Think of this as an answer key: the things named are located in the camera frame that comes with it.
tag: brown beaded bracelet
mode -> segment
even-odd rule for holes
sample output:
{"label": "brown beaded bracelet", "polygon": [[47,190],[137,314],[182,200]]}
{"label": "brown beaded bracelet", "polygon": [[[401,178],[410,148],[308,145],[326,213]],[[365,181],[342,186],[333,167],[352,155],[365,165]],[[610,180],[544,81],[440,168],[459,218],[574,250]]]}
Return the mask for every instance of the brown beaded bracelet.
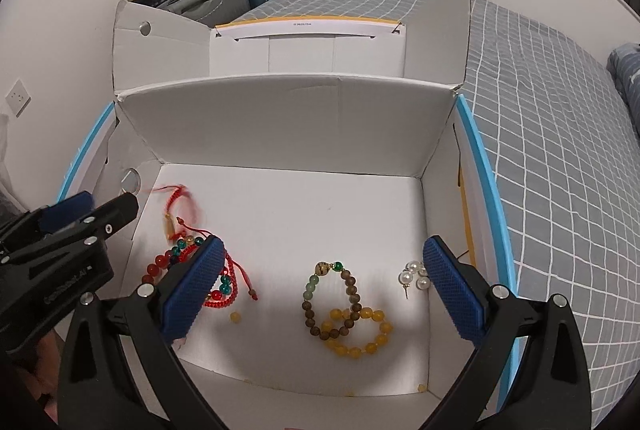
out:
{"label": "brown beaded bracelet", "polygon": [[[333,269],[334,271],[340,272],[340,278],[344,280],[344,283],[347,286],[346,293],[349,295],[349,302],[351,303],[351,313],[349,318],[342,323],[342,327],[340,329],[331,329],[330,331],[322,331],[316,325],[315,316],[310,300],[314,297],[314,291],[316,290],[316,285],[320,282],[320,277],[324,277],[329,270]],[[305,287],[305,292],[302,294],[302,298],[305,299],[302,302],[302,309],[305,311],[306,322],[305,325],[309,328],[309,333],[311,336],[319,336],[321,340],[328,340],[329,338],[337,338],[338,336],[347,336],[349,334],[349,329],[351,329],[356,320],[360,318],[360,311],[362,309],[362,305],[360,304],[360,295],[358,295],[358,288],[355,286],[356,279],[351,276],[351,271],[348,269],[344,269],[342,263],[335,262],[333,264],[329,263],[317,263],[316,264],[316,273],[309,277],[309,282]]]}

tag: blue gripper pad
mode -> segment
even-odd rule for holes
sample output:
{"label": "blue gripper pad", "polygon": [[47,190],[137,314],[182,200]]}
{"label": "blue gripper pad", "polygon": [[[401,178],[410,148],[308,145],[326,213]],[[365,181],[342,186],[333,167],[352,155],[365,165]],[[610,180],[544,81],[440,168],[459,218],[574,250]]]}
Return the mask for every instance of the blue gripper pad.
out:
{"label": "blue gripper pad", "polygon": [[430,237],[422,260],[458,334],[478,348],[484,338],[484,308],[453,262],[455,257],[439,237]]}
{"label": "blue gripper pad", "polygon": [[160,331],[164,341],[187,336],[207,294],[216,283],[225,263],[225,245],[209,236],[185,263],[175,264],[158,285],[161,297]]}
{"label": "blue gripper pad", "polygon": [[38,220],[40,231],[55,233],[81,219],[94,209],[94,197],[89,192],[80,192],[42,211]]}

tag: red bead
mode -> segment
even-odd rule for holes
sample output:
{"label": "red bead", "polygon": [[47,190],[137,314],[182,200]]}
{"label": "red bead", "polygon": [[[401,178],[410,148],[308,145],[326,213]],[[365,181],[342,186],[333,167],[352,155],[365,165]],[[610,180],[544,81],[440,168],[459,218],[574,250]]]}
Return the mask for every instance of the red bead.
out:
{"label": "red bead", "polygon": [[157,277],[160,275],[160,268],[156,266],[156,264],[149,264],[146,266],[146,272],[152,277]]}
{"label": "red bead", "polygon": [[156,266],[161,267],[162,269],[169,266],[169,257],[166,256],[166,253],[164,255],[158,255],[156,257]]}

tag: grid pattern fabric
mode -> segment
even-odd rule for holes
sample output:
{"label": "grid pattern fabric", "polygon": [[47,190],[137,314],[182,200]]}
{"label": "grid pattern fabric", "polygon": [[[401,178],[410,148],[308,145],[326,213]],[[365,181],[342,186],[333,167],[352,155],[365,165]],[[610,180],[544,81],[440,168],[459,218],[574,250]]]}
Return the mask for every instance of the grid pattern fabric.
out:
{"label": "grid pattern fabric", "polygon": [[[402,19],[425,0],[271,0],[241,19]],[[611,76],[544,24],[472,0],[463,86],[495,172],[518,294],[570,299],[593,424],[640,368],[640,150]]]}

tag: bead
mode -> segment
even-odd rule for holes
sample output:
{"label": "bead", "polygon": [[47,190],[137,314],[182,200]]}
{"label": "bead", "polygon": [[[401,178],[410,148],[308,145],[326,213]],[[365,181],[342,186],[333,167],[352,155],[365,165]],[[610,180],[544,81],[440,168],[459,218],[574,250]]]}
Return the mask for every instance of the bead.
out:
{"label": "bead", "polygon": [[317,263],[315,273],[316,275],[318,275],[318,277],[324,277],[327,273],[329,273],[330,269],[331,267],[328,263]]}
{"label": "bead", "polygon": [[414,274],[411,271],[403,271],[398,275],[398,282],[401,284],[411,284],[414,281]]}
{"label": "bead", "polygon": [[383,334],[389,334],[393,330],[394,327],[389,322],[382,322],[382,324],[380,324],[380,332]]}
{"label": "bead", "polygon": [[410,263],[406,263],[404,269],[409,270],[411,273],[417,273],[418,269],[420,269],[420,264],[419,261],[411,261]]}
{"label": "bead", "polygon": [[160,275],[160,268],[156,264],[149,264],[146,266],[146,272],[152,277],[157,277]]}
{"label": "bead", "polygon": [[389,337],[386,336],[386,334],[377,334],[374,340],[378,344],[378,347],[382,347],[389,343]]}
{"label": "bead", "polygon": [[430,285],[431,285],[431,280],[429,280],[428,277],[420,277],[420,279],[415,281],[415,286],[420,291],[424,291],[425,289],[428,289]]}
{"label": "bead", "polygon": [[359,347],[351,347],[351,349],[349,349],[350,358],[357,360],[361,356],[362,356],[362,349],[360,349]]}
{"label": "bead", "polygon": [[169,258],[172,256],[173,255],[167,256],[166,253],[164,255],[158,255],[156,257],[156,266],[160,267],[161,269],[165,269],[166,266],[169,264]]}

